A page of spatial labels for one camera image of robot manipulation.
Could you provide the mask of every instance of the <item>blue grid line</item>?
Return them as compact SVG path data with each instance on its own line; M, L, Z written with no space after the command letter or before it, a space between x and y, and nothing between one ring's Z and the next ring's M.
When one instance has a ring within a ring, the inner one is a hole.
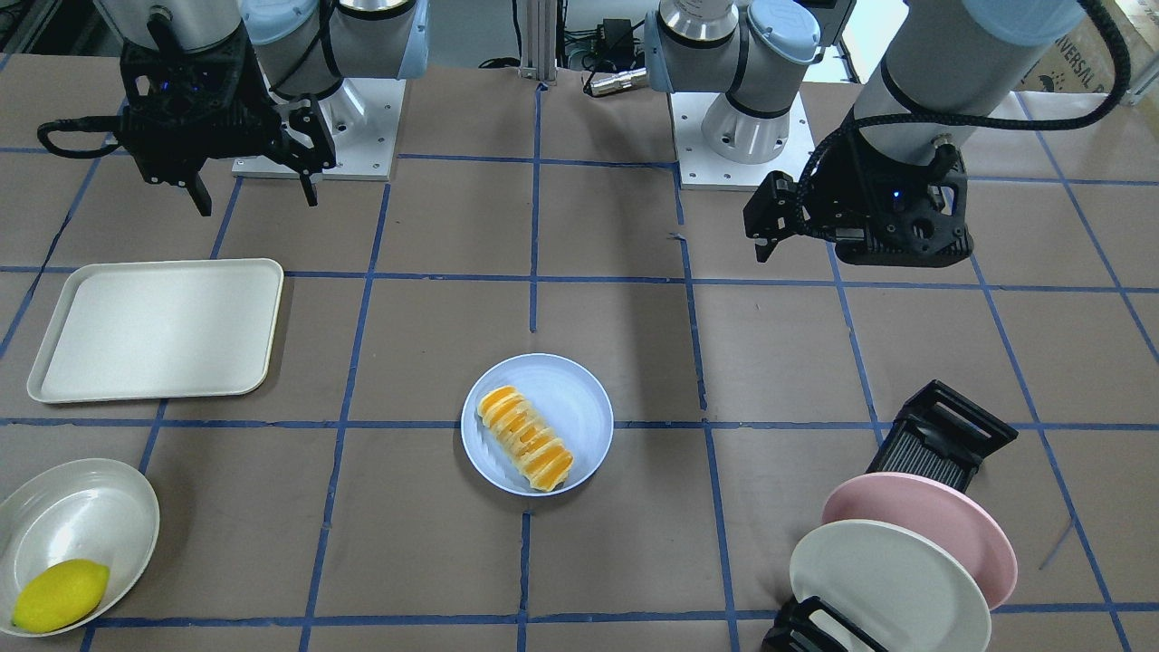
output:
M531 588L531 510L523 513L523 525L519 530L519 613L516 615L518 633L516 651L527 652L527 594Z
M45 266L44 273L72 273L80 266ZM41 268L30 264L0 264L0 273L35 273ZM285 271L287 278L365 278L362 271L333 271L311 269L289 269ZM530 273L439 273L420 271L376 271L378 279L396 280L491 280L527 283L531 280ZM544 276L538 274L539 283L641 283L678 285L684 283L684 278L669 276ZM981 285L971 283L914 283L904 280L843 280L846 287L872 287L879 290L970 290L977 291ZM752 286L789 286L789 287L836 287L837 283L824 279L808 278L693 278L693 285L752 285ZM1124 285L1115 287L1111 285L1006 285L991 284L994 290L1008 292L1058 292L1058 293L1121 293L1130 294L1159 294L1159 287Z
M322 585L322 565L326 561L326 548L330 539L330 527L334 519L334 503L338 491L338 475L342 471L342 453L345 449L347 420L350 418L350 403L353 400L355 382L358 376L358 362L362 357L363 336L366 332L366 315L370 312L371 293L374 287L374 266L382 246L382 230L386 228L386 211L391 202L389 183L382 186L382 203L378 211L378 225L374 228L374 243L371 246L370 262L366 264L366 280L363 285L362 303L358 308L358 323L355 328L355 342L350 347L350 371L347 374L347 388L342 395L342 411L338 416L338 430L334 438L334 468L326 491L326 507L322 510L322 527L319 528L318 549L314 554L314 570L309 580L309 593L306 596L306 622L301 628L299 652L309 650L311 627L318 608L318 593Z
M363 430L455 430L459 422L345 422L347 428Z
M306 618L301 616L277 617L262 616L256 618L137 618L116 616L96 618L93 624L100 629L160 629L160 628L269 628L301 627Z
M971 181L999 181L1006 183L1063 183L1062 178L1041 178L1037 176L975 176ZM1130 181L1125 178L1067 178L1071 183L1080 185L1159 185L1159 181Z
M1078 185L1159 185L1159 181L1127 181L1127 180L1115 180L1105 181L1101 178L1067 178L1069 183L1074 183Z
M0 426L81 426L90 428L144 428L153 425L153 419L83 419L83 418L56 418L46 419L39 417L3 417L0 418Z
M728 533L724 529L724 501L721 499L720 469L716 466L716 442L713 430L705 426L705 452L708 455L708 479L713 488L713 514L716 519L716 547L721 556L721 584L724 591L724 620L732 652L741 652L741 635L736 625L736 601L732 596L732 566L728 555Z
M28 306L32 305L32 294L36 293L36 287L41 284L41 278L44 276L44 269L48 268L49 261L52 259L52 254L57 250L57 244L60 242L60 236L64 234L65 228L72 221L73 215L76 214L76 208L80 206L80 202L85 198L85 192L88 190L89 183L93 182L93 177L96 175L96 166L101 163L101 159L95 159L92 164L88 166L88 171L85 174L85 180L80 183L80 189L76 190L76 195L73 197L72 204L68 206L68 212L65 213L64 221L60 222L60 228L57 229L56 235L52 236L52 242L49 244L49 252L44 254L44 262L37 268L38 271L36 277L32 278L32 283L28 286L28 291L24 292L24 298L20 301L20 307L16 308L16 314L12 317L12 322L8 324L8 332L5 334L2 340L0 340L0 360L3 360L5 353L8 352L8 346L12 345L12 339L16 336L16 329L20 322L24 318L24 313L28 312Z
M1159 602L1115 602L1116 611L1159 611Z
M52 152L45 149L44 147L0 147L0 153L3 153L3 154L51 154Z
M533 159L526 156L472 156L464 154L399 154L400 159L427 161L474 161L474 162L518 162L530 163Z
M697 292L692 286L692 261L688 257L688 242L680 240L680 257L684 258L684 293L688 301L688 324L692 329L692 365L697 371L697 395L700 398L700 411L708 410L708 389L705 384L705 365L700 353L700 323L697 318Z
M515 615L464 614L421 616L318 616L312 627L366 625L513 625Z
M1009 359L1011 368L1014 371L1014 378L1018 380L1019 389L1022 391L1022 398L1026 401L1027 409L1030 411L1030 418L1037 424L1041 422L1038 417L1038 409L1035 406L1034 397L1030 395L1030 388L1026 382L1026 375L1022 373L1022 366L1019 364L1018 357L1014 354L1014 347L1011 345L1009 337L1006 332L1006 325L1003 323L1003 317L998 312L998 303L994 301L993 292L991 291L990 285L986 284L986 278L982 272L982 266L978 264L978 258L976 256L970 256L970 263L974 265L974 273L978 277L978 283L982 285L982 292L986 296L986 305L990 307L994 325L998 329L998 336L1001 338L1003 347L1006 350L1006 357ZM1058 461L1055 457L1054 448L1050 446L1050 440L1047 439L1047 431L1041 427L1036 428L1036 431L1038 433L1038 440L1042 442L1042 447L1047 453L1047 460L1050 462L1050 469L1055 475L1055 482L1058 484L1059 492L1062 492L1063 503L1066 505L1066 511L1070 514L1071 522L1074 523L1074 534L1078 535L1079 542L1083 544L1083 552L1087 557L1087 563L1091 565L1091 571L1094 573L1095 584L1099 585L1099 592L1102 594L1103 602L1110 614L1111 623L1115 625L1115 631L1118 633L1118 640L1122 644L1124 652L1131 652L1131 644L1128 643L1127 632L1123 630L1123 623L1120 622L1118 614L1115 611L1114 602L1110 598L1110 591L1107 588L1107 581L1102 577L1102 571L1099 569L1099 562L1095 559L1094 550L1091 548L1091 541L1086 536L1086 529L1083 527L1083 521L1079 519L1078 512L1074 508L1074 503L1071 500L1071 492L1066 486L1066 481L1063 478L1063 472L1058 467Z
M526 283L531 274L524 273L418 273L409 271L376 271L376 280L498 280Z
M1106 614L1102 602L1059 602L1058 605L1003 605L994 614Z
M145 441L145 450L141 452L141 461L137 470L141 474L148 470L148 463L153 459L153 448L156 446L156 437L161 432L161 420L165 419L165 410L169 405L169 400L161 400L156 405L156 416L153 418L153 427L150 428L148 439Z
M1019 104L1022 107L1022 112L1026 113L1026 117L1028 119L1034 119L1034 116L1030 115L1029 107L1026 105L1026 102L1022 100L1021 96L1018 96L1018 101ZM1102 261L1103 266L1107 268L1107 273L1110 274L1110 280L1115 284L1115 287L1118 288L1120 296L1123 299L1123 303L1127 305L1127 312L1131 314L1131 318L1135 321L1135 328L1138 329L1139 336L1143 337L1143 342L1146 344L1147 350L1151 352L1151 359L1154 360L1157 365L1159 365L1159 350L1156 350L1156 344L1151 340L1151 337L1147 335L1147 330L1144 328L1143 320L1139 318L1139 313L1136 312L1135 303L1131 302L1131 298L1127 294L1127 292L1122 291L1123 284L1118 280L1118 274L1115 273L1115 268L1111 266L1110 258L1107 257L1107 251L1102 248L1102 244L1099 242L1099 237L1095 235L1094 228L1091 226L1091 221L1087 219L1086 212L1083 210L1083 206L1079 205L1079 199L1074 195L1074 189L1071 188L1071 184L1067 181L1066 175L1063 173L1062 166L1058 164L1058 159L1056 159L1055 153L1050 151L1050 146L1047 144L1047 138L1042 134L1042 132L1035 131L1035 135L1038 137L1038 142L1042 145L1043 151L1047 152L1047 157L1050 159L1050 164L1055 168L1055 173L1058 174L1058 178L1063 182L1063 188L1066 190L1066 196L1070 197L1071 204L1074 205L1074 212L1078 213L1079 221L1083 222L1083 227L1086 229L1087 236L1091 237L1091 243L1094 244L1095 251L1098 251L1099 254L1099 259Z
M93 637L96 636L96 621L85 625L85 638L80 640L80 652L88 652L93 647Z
M286 270L286 278L365 278L362 271L299 271Z
M1150 614L1159 613L1159 602L1116 602L1117 611ZM1059 602L1003 605L994 614L1106 614L1108 606L1102 602ZM737 621L771 621L777 617L775 610L744 609L735 613ZM527 616L527 624L553 623L646 623L646 622L686 622L727 621L727 611L568 611ZM204 618L170 616L165 618L143 617L100 617L93 621L89 629L161 629L161 628L268 628L268 627L302 627L308 618L305 616L257 616L252 618ZM420 614L420 615L359 615L359 616L315 616L312 627L393 627L393 625L516 625L518 614Z
M724 611L627 611L622 614L600 614L574 611L564 614L549 614L546 616L533 616L527 618L531 624L548 623L655 623L655 622L680 622L680 621L723 621L728 615Z
M845 295L845 281L841 279L841 269L837 263L837 252L831 243L825 244L829 251L829 265L833 269L833 281L837 284L837 296L841 301L841 313L845 315L845 328L850 330L850 346L853 350L853 362L858 367L858 379L861 380L861 394L865 397L866 408L869 409L869 420L873 423L873 437L877 440L877 446L885 441L881 433L881 425L877 419L877 409L873 403L873 390L869 388L869 375L866 373L866 364L861 358L861 345L858 343L858 332L853 328L853 312L850 309L850 299Z
M537 320L539 317L539 181L542 168L540 152L542 147L544 127L544 91L548 86L539 82L535 86L535 133L534 133L534 157L531 166L531 281L529 283L529 315L527 330L535 332Z
M79 266L35 266L31 264L0 265L0 271L12 271L15 273L72 273Z
M684 225L684 202L680 199L680 170L672 166L672 192L676 200L676 224ZM688 325L692 331L692 365L697 372L697 395L700 398L700 411L708 410L708 390L705 386L705 365L700 353L700 322L697 318L697 291L692 280L692 256L688 252L688 241L678 237L680 242L680 263L684 266L684 293L688 301Z
M675 162L663 162L663 161L643 161L643 162L621 162L621 161L584 161L577 159L541 159L544 164L564 164L564 166L582 166L582 167L619 167L619 168L651 168L651 169L675 169Z
M229 203L225 206L225 215L221 217L221 227L218 228L218 235L213 240L213 250L210 251L211 258L217 258L221 254L221 242L225 241L225 232L229 228L229 219L233 217L233 207L238 205L238 195L241 193L241 182L242 177L239 176L236 181L233 182L233 192L229 193Z
M680 285L684 278L668 276L537 276L540 283L643 283L655 285Z
M0 417L0 426L78 426L85 428L146 428L152 427L153 419L108 419L108 418L45 418L45 417ZM286 430L322 430L333 431L344 425L349 431L376 430L455 430L459 422L258 422L231 419L161 419L162 428L286 428ZM615 422L614 427L621 431L692 431L704 426L714 431L870 431L872 422ZM877 426L891 426L890 422L879 422ZM1020 431L1073 431L1073 432L1128 432L1159 433L1159 424L1083 424L1083 423L1011 423L1011 427Z

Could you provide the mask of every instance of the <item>white tray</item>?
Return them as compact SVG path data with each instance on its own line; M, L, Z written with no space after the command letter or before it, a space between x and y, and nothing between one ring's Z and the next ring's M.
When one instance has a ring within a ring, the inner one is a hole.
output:
M89 264L65 280L28 378L41 403L242 395L269 371L269 258Z

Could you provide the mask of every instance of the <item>lemon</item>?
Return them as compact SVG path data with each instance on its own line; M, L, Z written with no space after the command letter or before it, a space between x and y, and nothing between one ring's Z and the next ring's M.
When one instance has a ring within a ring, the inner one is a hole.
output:
M108 566L88 559L61 562L20 592L12 624L32 633L71 625L96 608L108 585Z

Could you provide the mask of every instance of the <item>cardboard box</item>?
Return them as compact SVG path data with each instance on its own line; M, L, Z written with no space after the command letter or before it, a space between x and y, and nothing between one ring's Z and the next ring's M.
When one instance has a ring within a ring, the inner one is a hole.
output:
M1115 19L1131 53L1131 71L1137 73L1159 49L1159 0L1115 0L1103 2ZM1015 87L1015 90L1048 93L1107 93L1115 80L1110 54L1099 31L1084 19L1074 30L1059 37ZM1159 137L1159 86L1136 109Z

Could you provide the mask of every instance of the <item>pink plate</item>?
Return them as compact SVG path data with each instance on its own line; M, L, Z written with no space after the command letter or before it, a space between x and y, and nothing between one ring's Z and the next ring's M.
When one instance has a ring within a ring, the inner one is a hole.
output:
M962 492L911 474L866 474L833 490L823 523L867 519L912 530L949 552L994 609L1018 584L1014 548L998 523Z

